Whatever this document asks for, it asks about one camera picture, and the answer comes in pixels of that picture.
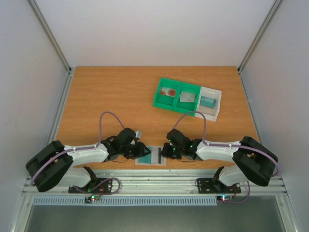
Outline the white red floral card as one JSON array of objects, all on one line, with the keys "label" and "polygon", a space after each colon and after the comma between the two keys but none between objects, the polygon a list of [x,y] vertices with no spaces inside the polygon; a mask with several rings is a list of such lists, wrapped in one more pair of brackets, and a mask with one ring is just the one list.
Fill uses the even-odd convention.
[{"label": "white red floral card", "polygon": [[182,91],[180,93],[180,102],[191,103],[194,102],[196,98],[196,94]]}]

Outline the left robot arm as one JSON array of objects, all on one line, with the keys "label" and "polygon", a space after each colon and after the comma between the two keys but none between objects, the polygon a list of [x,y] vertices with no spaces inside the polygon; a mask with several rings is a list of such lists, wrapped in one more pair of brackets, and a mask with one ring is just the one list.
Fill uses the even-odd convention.
[{"label": "left robot arm", "polygon": [[141,132],[124,128],[117,136],[110,136],[96,144],[86,146],[65,146],[60,141],[52,141],[26,163],[31,176],[30,184],[39,192],[46,192],[57,186],[63,179],[69,178],[69,185],[81,187],[85,192],[97,188],[97,180],[88,167],[83,167],[76,177],[70,168],[87,163],[104,163],[116,160],[122,155],[127,160],[135,160],[151,153],[140,141]]}]

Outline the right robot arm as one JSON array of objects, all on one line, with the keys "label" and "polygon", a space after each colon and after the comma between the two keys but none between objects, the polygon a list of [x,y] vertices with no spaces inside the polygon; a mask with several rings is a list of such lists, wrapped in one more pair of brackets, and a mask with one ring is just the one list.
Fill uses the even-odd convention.
[{"label": "right robot arm", "polygon": [[190,140],[179,130],[172,129],[160,154],[173,160],[221,160],[233,166],[220,167],[211,180],[215,192],[221,193],[240,182],[268,186],[271,177],[279,172],[278,158],[255,139],[245,136],[241,141],[220,143],[205,139]]}]

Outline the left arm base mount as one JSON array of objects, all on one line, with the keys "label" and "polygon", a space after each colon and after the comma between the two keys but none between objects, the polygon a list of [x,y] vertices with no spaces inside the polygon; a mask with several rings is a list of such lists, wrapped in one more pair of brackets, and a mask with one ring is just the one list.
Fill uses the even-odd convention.
[{"label": "left arm base mount", "polygon": [[99,178],[96,182],[90,181],[84,187],[69,187],[68,193],[91,193],[91,194],[109,194],[112,192],[112,183],[111,178]]}]

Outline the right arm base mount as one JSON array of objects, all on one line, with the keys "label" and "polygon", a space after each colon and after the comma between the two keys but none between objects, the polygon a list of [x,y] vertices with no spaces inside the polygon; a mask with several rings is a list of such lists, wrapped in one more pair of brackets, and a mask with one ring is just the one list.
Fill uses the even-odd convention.
[{"label": "right arm base mount", "polygon": [[241,193],[241,188],[237,184],[226,186],[220,181],[213,182],[212,178],[198,178],[195,180],[195,186],[199,194],[233,194]]}]

